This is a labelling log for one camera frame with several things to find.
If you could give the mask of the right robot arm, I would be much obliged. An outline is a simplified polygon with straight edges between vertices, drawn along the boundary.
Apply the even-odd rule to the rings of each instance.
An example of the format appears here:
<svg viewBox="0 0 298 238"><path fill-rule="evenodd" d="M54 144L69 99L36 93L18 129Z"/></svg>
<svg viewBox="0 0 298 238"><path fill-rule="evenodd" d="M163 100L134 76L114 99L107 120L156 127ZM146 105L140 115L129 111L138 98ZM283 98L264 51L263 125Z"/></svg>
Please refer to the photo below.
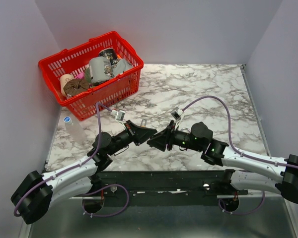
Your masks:
<svg viewBox="0 0 298 238"><path fill-rule="evenodd" d="M178 130L170 124L152 136L147 144L160 151L174 145L201 153L201 159L210 165L235 167L230 177L219 181L219 190L230 194L236 190L260 190L280 194L298 204L298 156L288 158L263 156L235 149L226 142L213 139L213 132L203 123L192 125L190 132Z"/></svg>

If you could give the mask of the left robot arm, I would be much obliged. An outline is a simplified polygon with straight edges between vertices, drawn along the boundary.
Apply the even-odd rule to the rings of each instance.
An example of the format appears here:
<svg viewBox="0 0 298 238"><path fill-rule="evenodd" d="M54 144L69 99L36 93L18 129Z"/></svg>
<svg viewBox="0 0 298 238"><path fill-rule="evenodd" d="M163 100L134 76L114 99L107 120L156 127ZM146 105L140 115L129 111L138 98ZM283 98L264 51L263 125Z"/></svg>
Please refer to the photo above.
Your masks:
<svg viewBox="0 0 298 238"><path fill-rule="evenodd" d="M90 176L105 170L111 163L110 158L116 152L134 143L139 146L149 140L157 131L153 128L138 126L130 120L124 124L125 129L115 136L100 132L88 155L75 163L59 170L40 174L30 172L11 196L15 206L13 214L22 217L24 222L32 224L42 218L52 205L54 198L71 185L72 195L87 193L90 196L100 191L100 183Z"/></svg>

